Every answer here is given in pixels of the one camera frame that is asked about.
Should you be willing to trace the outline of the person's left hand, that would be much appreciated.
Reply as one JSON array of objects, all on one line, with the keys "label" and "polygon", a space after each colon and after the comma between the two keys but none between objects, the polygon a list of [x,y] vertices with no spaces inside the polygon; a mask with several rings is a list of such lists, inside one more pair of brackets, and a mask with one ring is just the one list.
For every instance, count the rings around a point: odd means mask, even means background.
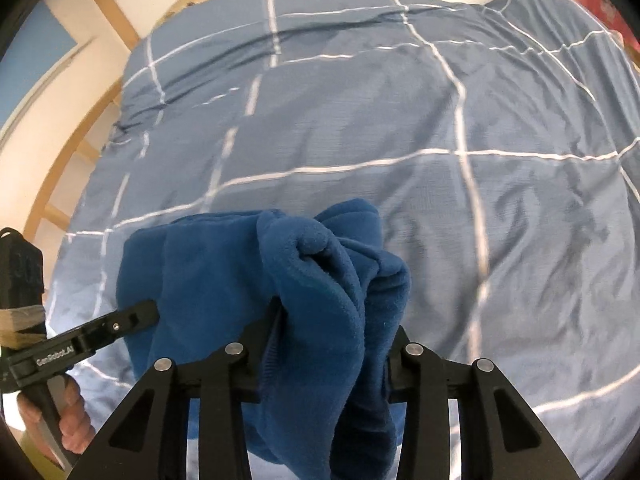
[{"label": "person's left hand", "polygon": [[[60,427],[62,445],[68,452],[81,455],[88,448],[96,435],[92,421],[85,408],[85,399],[81,395],[78,383],[73,377],[64,376],[65,390],[63,409],[60,414]],[[24,393],[17,396],[17,406],[21,418],[26,427],[29,439],[38,448],[38,451],[47,457],[50,462],[58,466],[56,459],[40,429],[40,409],[27,399]]]}]

